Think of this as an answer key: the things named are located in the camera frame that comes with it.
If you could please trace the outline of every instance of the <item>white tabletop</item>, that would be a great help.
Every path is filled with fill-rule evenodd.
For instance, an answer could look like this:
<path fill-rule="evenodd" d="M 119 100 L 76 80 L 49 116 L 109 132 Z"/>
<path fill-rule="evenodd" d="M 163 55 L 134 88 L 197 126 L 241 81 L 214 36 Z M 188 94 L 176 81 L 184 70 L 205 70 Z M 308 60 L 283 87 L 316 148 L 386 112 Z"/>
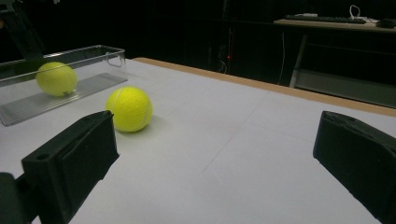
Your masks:
<path fill-rule="evenodd" d="M 152 120 L 116 132 L 120 157 L 70 223 L 379 223 L 312 152 L 323 110 L 392 136 L 396 118 L 132 60 L 127 68 L 128 83 L 0 126 L 0 171 L 18 177 L 22 158 L 133 85 L 149 95 Z"/>

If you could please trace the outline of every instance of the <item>desk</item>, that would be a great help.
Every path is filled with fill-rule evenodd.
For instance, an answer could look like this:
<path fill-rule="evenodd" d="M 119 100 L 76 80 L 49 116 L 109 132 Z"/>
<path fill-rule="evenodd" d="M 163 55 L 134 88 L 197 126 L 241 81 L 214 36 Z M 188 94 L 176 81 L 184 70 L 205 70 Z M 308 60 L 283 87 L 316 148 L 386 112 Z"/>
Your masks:
<path fill-rule="evenodd" d="M 372 35 L 396 35 L 396 28 L 378 28 L 375 27 L 373 22 L 369 21 L 365 24 L 292 20 L 279 20 L 274 21 L 274 23 L 297 28 L 321 29 L 324 34 L 329 33 L 329 31 L 336 31 L 365 32 Z M 291 75 L 290 87 L 323 92 L 377 105 L 396 107 L 396 88 L 392 85 L 302 69 L 300 65 L 304 57 L 307 38 L 308 34 L 304 32 L 299 54 Z"/>
<path fill-rule="evenodd" d="M 116 132 L 120 157 L 71 223 L 379 223 L 312 152 L 323 110 L 392 136 L 396 110 L 144 58 L 127 69 L 128 83 L 0 126 L 0 171 L 21 175 L 23 157 L 128 84 L 148 93 L 151 123 Z"/>

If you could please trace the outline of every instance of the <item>ball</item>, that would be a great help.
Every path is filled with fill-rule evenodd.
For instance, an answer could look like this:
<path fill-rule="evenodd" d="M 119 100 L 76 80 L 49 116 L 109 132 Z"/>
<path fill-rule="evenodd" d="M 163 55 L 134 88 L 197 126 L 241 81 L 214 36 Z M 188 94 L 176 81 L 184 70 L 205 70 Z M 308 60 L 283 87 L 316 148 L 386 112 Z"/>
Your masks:
<path fill-rule="evenodd" d="M 77 86 L 75 71 L 64 63 L 44 63 L 38 68 L 35 80 L 40 89 L 53 96 L 70 94 Z"/>
<path fill-rule="evenodd" d="M 144 91 L 127 86 L 114 90 L 108 96 L 106 110 L 113 113 L 113 123 L 117 130 L 137 132 L 149 124 L 152 103 Z"/>

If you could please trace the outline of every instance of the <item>tennis ball in container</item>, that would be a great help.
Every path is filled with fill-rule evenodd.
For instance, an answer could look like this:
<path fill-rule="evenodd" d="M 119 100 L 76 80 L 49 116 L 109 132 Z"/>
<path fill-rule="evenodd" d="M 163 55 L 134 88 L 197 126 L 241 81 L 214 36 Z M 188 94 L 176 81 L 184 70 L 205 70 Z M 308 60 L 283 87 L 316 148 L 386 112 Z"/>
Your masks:
<path fill-rule="evenodd" d="M 126 86 L 107 98 L 106 110 L 113 113 L 114 127 L 122 132 L 137 132 L 146 127 L 152 116 L 152 103 L 142 90 Z"/>
<path fill-rule="evenodd" d="M 47 94 L 65 96 L 77 86 L 75 71 L 64 63 L 44 63 L 38 68 L 35 77 L 38 86 Z"/>

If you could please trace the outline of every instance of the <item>robotic arm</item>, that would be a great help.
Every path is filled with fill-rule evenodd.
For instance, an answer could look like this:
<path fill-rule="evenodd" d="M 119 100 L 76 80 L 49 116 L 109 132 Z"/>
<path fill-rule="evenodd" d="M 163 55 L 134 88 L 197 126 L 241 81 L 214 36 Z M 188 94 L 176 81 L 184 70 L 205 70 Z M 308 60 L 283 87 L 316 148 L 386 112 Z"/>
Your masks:
<path fill-rule="evenodd" d="M 0 19 L 26 60 L 42 58 L 44 46 L 23 10 L 21 0 L 0 0 Z"/>

